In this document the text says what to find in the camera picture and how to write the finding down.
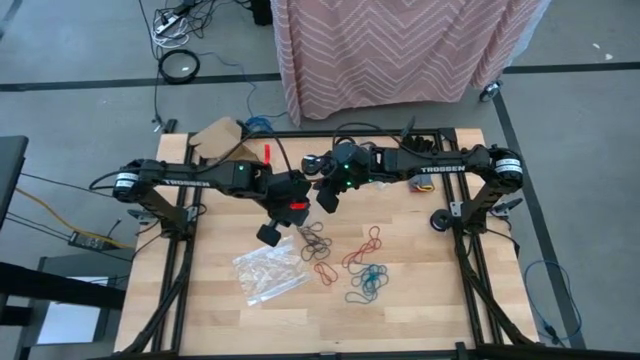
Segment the black desk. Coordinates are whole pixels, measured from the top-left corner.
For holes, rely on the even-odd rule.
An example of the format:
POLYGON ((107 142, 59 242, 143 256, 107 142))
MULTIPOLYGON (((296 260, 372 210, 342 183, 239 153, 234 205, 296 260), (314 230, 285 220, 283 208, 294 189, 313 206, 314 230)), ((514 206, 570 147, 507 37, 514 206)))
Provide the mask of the black desk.
POLYGON ((29 139, 23 135, 0 136, 0 230, 22 171, 28 143, 29 139))

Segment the black power adapter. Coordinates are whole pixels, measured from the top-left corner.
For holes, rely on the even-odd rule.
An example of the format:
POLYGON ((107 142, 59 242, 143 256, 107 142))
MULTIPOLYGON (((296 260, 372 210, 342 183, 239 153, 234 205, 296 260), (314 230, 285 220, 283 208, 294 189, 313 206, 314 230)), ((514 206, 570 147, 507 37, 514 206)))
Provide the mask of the black power adapter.
POLYGON ((105 242, 102 239, 90 237, 74 231, 69 238, 69 245, 85 250, 103 252, 117 250, 118 246, 105 242))

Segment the black tape roll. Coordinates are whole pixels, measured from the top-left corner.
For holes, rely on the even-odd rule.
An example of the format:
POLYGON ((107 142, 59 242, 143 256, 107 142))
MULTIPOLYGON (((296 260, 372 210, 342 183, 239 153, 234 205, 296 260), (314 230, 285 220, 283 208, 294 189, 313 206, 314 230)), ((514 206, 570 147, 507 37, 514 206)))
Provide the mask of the black tape roll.
POLYGON ((452 227, 454 216, 446 209, 435 211, 430 217, 431 227, 438 232, 446 232, 452 227))

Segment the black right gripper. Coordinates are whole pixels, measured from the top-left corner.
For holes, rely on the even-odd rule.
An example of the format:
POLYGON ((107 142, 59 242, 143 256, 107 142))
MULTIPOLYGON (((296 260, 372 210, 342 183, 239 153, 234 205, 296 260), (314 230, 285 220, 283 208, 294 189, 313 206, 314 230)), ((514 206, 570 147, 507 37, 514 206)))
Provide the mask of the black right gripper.
POLYGON ((313 190, 317 190, 317 203, 329 214, 335 213, 339 204, 336 194, 346 192, 349 189, 359 189, 362 185, 373 181, 366 170, 358 170, 354 167, 338 167, 328 177, 312 181, 313 190))

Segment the black bench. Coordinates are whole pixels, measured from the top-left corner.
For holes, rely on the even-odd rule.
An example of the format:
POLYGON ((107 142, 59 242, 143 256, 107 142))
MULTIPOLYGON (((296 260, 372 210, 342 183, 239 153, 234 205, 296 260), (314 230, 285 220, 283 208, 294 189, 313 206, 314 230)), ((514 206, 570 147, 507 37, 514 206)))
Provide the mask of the black bench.
POLYGON ((28 326, 30 308, 8 306, 10 296, 120 310, 124 290, 0 262, 0 326, 28 326))

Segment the brown cardboard box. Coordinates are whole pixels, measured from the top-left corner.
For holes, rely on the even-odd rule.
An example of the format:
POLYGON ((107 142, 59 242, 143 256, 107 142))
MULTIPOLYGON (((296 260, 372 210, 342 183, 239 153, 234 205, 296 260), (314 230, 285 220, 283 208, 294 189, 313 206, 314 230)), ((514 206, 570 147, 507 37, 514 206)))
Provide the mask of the brown cardboard box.
POLYGON ((222 117, 194 135, 189 144, 195 147, 201 158, 208 159, 210 164, 224 155, 228 155, 227 160, 258 161, 257 154, 247 143, 232 150, 242 138, 243 127, 238 121, 231 117, 222 117))

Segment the black metal bracket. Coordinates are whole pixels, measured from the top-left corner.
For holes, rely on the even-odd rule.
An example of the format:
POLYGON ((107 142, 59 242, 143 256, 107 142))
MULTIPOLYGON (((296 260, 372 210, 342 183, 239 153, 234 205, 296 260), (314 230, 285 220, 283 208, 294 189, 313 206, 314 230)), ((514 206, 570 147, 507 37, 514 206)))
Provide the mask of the black metal bracket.
POLYGON ((516 198, 516 199, 512 199, 512 200, 506 201, 506 202, 502 202, 502 203, 499 203, 497 205, 494 205, 489 210, 489 213, 494 217, 508 218, 509 215, 510 215, 510 212, 515 207, 520 205, 522 202, 523 202, 522 198, 516 198))

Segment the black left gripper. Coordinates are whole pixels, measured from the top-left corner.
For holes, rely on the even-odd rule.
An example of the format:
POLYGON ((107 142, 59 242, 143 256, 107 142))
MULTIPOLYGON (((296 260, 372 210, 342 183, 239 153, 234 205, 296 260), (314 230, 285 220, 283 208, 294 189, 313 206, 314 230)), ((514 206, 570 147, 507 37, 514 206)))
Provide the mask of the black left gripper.
MULTIPOLYGON (((272 208, 272 218, 284 226, 291 224, 302 226, 310 213, 310 200, 306 196, 289 197, 278 200, 272 208), (309 207, 305 210, 291 210, 289 204, 291 202, 308 202, 309 207)), ((262 225, 257 234, 257 238, 269 246, 276 246, 280 239, 281 233, 277 230, 277 225, 262 225)))

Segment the white power strip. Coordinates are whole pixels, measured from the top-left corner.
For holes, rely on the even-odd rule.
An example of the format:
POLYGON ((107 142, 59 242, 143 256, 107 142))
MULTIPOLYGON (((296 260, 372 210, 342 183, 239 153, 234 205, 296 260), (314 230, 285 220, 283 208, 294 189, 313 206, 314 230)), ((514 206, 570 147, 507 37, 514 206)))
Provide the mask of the white power strip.
POLYGON ((154 20, 153 33, 155 35, 161 35, 169 28, 179 23, 181 19, 181 16, 175 15, 173 13, 171 13, 170 15, 162 13, 154 20))

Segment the black floor box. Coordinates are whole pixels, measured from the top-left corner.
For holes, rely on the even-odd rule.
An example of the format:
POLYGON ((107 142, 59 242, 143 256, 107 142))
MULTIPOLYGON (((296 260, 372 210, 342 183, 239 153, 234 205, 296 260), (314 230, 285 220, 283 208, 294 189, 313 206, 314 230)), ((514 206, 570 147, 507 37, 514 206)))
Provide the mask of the black floor box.
POLYGON ((273 24, 271 0, 249 0, 250 10, 256 25, 268 26, 273 24))

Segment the yellow and red bands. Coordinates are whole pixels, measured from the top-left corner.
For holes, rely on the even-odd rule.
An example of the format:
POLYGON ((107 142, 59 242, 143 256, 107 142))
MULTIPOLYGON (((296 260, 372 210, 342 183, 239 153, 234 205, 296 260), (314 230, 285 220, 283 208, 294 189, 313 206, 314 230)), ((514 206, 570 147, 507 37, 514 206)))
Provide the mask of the yellow and red bands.
POLYGON ((432 192, 435 190, 432 178, 429 174, 420 174, 408 181, 410 192, 432 192))

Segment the dark brown rubber band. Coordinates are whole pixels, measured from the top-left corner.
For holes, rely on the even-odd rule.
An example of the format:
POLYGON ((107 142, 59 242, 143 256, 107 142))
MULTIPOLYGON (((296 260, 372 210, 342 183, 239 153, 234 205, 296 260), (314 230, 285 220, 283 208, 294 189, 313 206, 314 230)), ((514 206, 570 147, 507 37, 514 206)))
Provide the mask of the dark brown rubber band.
POLYGON ((303 261, 308 262, 313 259, 320 261, 327 258, 331 253, 332 240, 330 238, 306 239, 305 242, 306 244, 300 253, 303 261))
POLYGON ((322 245, 324 243, 324 238, 320 235, 323 229, 324 224, 321 222, 314 222, 297 228, 299 234, 308 245, 322 245))

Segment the clear zip bag stack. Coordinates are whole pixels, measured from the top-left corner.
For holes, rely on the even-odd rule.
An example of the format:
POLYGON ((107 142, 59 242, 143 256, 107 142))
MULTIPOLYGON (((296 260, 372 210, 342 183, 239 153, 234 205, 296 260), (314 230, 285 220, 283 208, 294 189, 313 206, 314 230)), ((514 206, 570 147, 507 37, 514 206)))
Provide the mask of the clear zip bag stack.
POLYGON ((311 279, 293 236, 275 247, 264 246, 237 257, 232 264, 249 306, 264 303, 311 279))

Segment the pink chevron cloth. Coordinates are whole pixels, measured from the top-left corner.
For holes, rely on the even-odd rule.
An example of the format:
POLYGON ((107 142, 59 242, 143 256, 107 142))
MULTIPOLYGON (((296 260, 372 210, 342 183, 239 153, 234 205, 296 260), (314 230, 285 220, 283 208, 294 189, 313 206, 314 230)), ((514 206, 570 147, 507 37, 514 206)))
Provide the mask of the pink chevron cloth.
POLYGON ((271 0, 294 125, 345 109, 455 103, 496 81, 551 0, 271 0))

